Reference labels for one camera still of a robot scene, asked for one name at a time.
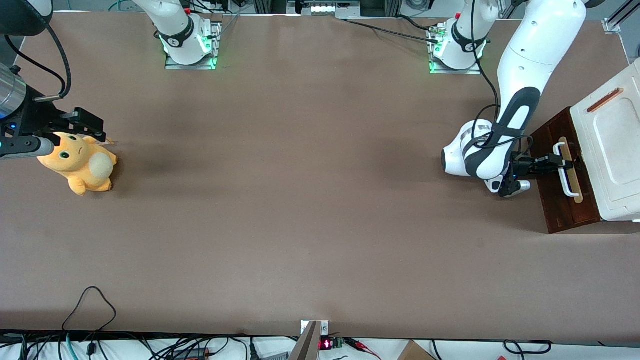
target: drawer handle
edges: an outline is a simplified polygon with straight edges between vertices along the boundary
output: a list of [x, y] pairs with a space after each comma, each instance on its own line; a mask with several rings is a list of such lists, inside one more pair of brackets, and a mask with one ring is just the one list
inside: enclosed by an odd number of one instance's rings
[[[564, 146], [564, 143], [559, 142], [554, 145], [554, 154], [558, 156], [562, 156], [562, 153], [560, 152], [560, 146]], [[560, 183], [562, 184], [562, 190], [564, 191], [564, 194], [568, 197], [579, 197], [580, 194], [572, 192], [571, 188], [569, 187], [569, 180], [567, 180], [566, 178], [566, 170], [564, 168], [558, 168], [558, 174], [560, 175]]]

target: stuffed toy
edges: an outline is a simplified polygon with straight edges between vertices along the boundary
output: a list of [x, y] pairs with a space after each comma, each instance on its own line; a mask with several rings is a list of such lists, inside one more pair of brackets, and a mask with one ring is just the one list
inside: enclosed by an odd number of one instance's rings
[[97, 145], [98, 140], [90, 136], [55, 134], [60, 137], [60, 146], [56, 146], [51, 154], [38, 157], [42, 165], [66, 177], [71, 190], [80, 196], [87, 190], [111, 190], [109, 176], [118, 158]]

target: table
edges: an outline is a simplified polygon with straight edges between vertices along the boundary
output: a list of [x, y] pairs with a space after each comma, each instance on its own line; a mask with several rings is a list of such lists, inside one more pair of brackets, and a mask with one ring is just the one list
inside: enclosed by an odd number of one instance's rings
[[[217, 70], [184, 72], [163, 70], [144, 14], [52, 25], [74, 79], [58, 106], [102, 117], [121, 163], [112, 192], [78, 197], [35, 159], [0, 162], [1, 328], [58, 329], [96, 285], [118, 309], [111, 330], [293, 335], [312, 318], [362, 337], [640, 335], [637, 234], [546, 235], [536, 186], [504, 200], [442, 171], [442, 147], [492, 95], [480, 76], [430, 75], [424, 43], [241, 17]], [[494, 81], [517, 26], [492, 30]], [[46, 34], [24, 52], [62, 71]], [[617, 35], [585, 24], [529, 130], [626, 64]], [[69, 327], [109, 316], [92, 294]]]

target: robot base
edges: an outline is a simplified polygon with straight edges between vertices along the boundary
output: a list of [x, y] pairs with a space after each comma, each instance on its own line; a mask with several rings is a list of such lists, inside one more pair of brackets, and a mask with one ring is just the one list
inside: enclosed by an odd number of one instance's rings
[[164, 63], [164, 68], [167, 70], [216, 70], [216, 66], [218, 64], [218, 51], [220, 50], [220, 33], [222, 32], [222, 23], [221, 22], [211, 22], [208, 19], [205, 19], [206, 22], [211, 24], [211, 27], [206, 27], [204, 29], [204, 34], [201, 37], [200, 44], [203, 49], [206, 51], [210, 51], [209, 54], [205, 55], [202, 60], [198, 61], [192, 65], [181, 65], [176, 63], [171, 59], [166, 49], [164, 53], [166, 54], [166, 61]]
[[[459, 46], [458, 44], [452, 43], [449, 38], [447, 38], [447, 33], [451, 32], [447, 29], [447, 23], [439, 23], [437, 28], [433, 27], [430, 31], [427, 31], [427, 38], [435, 39], [438, 41], [437, 44], [433, 44], [431, 42], [427, 43], [427, 50], [429, 53], [429, 73], [430, 74], [470, 74], [470, 75], [480, 75], [480, 68], [476, 63], [471, 65], [471, 67], [467, 69], [454, 69], [452, 67], [448, 67], [445, 65], [439, 56], [442, 56], [445, 52], [445, 48], [447, 46]], [[479, 47], [480, 53], [478, 54], [478, 58], [482, 57], [482, 50], [484, 50], [483, 44]]]

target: green led light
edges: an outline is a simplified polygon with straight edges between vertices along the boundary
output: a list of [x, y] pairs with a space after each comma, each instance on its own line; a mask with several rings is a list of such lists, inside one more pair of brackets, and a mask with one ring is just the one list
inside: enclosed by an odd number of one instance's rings
[[200, 42], [200, 47], [202, 47], [202, 51], [204, 51], [205, 53], [208, 53], [209, 51], [211, 51], [211, 40], [204, 39], [200, 35], [198, 35], [196, 38], [198, 39], [198, 42]]

